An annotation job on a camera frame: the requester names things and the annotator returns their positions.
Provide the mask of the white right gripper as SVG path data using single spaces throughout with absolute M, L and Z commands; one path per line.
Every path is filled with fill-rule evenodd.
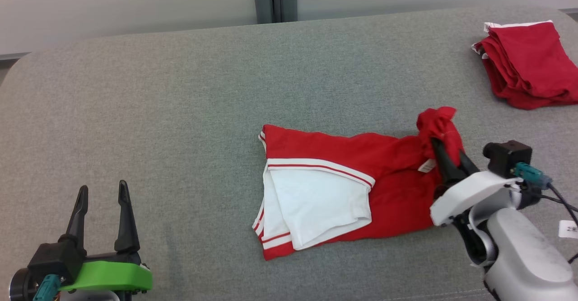
M 433 137 L 431 145 L 443 184 L 451 186 L 430 207 L 431 219 L 435 226 L 452 223 L 451 217 L 460 215 L 493 196 L 505 188 L 506 184 L 523 181 L 519 177 L 502 178 L 491 171 L 480 172 L 475 163 L 461 150 L 458 154 L 458 165 L 455 165 L 441 140 Z

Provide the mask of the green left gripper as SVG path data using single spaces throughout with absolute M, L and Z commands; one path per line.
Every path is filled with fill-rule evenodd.
M 88 211 L 89 189 L 80 187 L 66 233 L 59 237 L 59 243 L 70 240 L 75 247 L 84 247 L 84 220 Z M 121 207 L 118 237 L 114 242 L 118 254 L 93 255 L 81 266 L 73 283 L 64 283 L 60 291 L 150 291 L 153 275 L 142 263 L 138 253 L 140 243 L 130 192 L 126 181 L 121 180 L 118 188 L 118 204 Z

